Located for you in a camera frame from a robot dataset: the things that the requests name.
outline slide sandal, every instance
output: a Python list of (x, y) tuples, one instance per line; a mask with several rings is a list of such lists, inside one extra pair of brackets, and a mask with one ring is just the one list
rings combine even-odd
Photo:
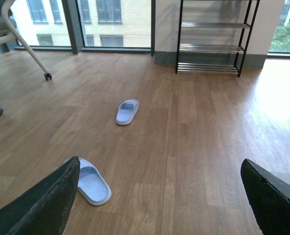
[(80, 177), (77, 189), (93, 206), (105, 204), (111, 198), (111, 190), (97, 168), (89, 161), (79, 158)]
[(139, 107), (137, 99), (128, 99), (119, 106), (116, 116), (116, 124), (128, 125), (132, 122)]

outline laminate floor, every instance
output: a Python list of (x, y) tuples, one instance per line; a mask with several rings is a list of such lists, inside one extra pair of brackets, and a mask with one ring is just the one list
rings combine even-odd
[[(150, 55), (0, 56), (0, 208), (72, 156), (112, 189), (77, 193), (64, 235), (261, 235), (240, 177), (253, 160), (290, 184), (290, 60), (240, 78), (175, 74)], [(118, 105), (137, 98), (130, 125)]]

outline green foliage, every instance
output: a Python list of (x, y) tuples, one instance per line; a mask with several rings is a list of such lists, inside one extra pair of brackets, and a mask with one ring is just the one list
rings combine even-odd
[(290, 23), (278, 26), (270, 47), (271, 52), (290, 52)]

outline glass window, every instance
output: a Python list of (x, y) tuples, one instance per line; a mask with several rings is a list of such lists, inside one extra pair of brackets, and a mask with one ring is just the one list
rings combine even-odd
[(62, 23), (57, 0), (50, 0), (50, 5), (55, 23)]
[(123, 36), (100, 35), (102, 47), (123, 47)]
[(42, 0), (26, 0), (29, 13), (34, 23), (47, 23)]
[(53, 41), (50, 34), (37, 34), (37, 39), (40, 46), (53, 46)]
[(86, 47), (87, 36), (93, 36), (94, 47), (151, 47), (151, 0), (88, 0), (88, 6), (91, 23), (80, 12)]
[[(35, 23), (30, 4), (33, 4), (34, 16), (38, 17), (39, 22), (41, 14), (38, 14), (38, 10), (47, 16), (46, 23), (44, 19), (41, 23)], [(23, 0), (15, 2), (11, 7), (18, 31), (30, 46), (69, 47), (71, 43), (62, 9), (61, 0)]]
[(96, 0), (99, 22), (122, 22), (120, 0)]
[(290, 53), (290, 0), (284, 5), (269, 51)]
[(90, 23), (89, 3), (88, 0), (81, 0), (81, 8), (84, 23)]
[(94, 47), (95, 46), (93, 35), (87, 35), (86, 39), (87, 39), (87, 44), (86, 44), (87, 47)]

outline chair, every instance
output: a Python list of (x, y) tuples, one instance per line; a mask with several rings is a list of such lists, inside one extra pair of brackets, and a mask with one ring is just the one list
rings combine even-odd
[(15, 2), (15, 0), (0, 0), (0, 44), (4, 44), (6, 42), (12, 41), (14, 39), (18, 39), (25, 49), (30, 53), (33, 59), (37, 62), (37, 64), (42, 68), (45, 72), (45, 79), (50, 80), (52, 76), (46, 66), (40, 61), (32, 48), (27, 44), (27, 42), (23, 39), (23, 37), (16, 30), (16, 23), (14, 20), (9, 19), (9, 16), (12, 16), (12, 12), (10, 7)]
[(80, 174), (73, 157), (0, 209), (0, 235), (61, 235), (70, 214)]

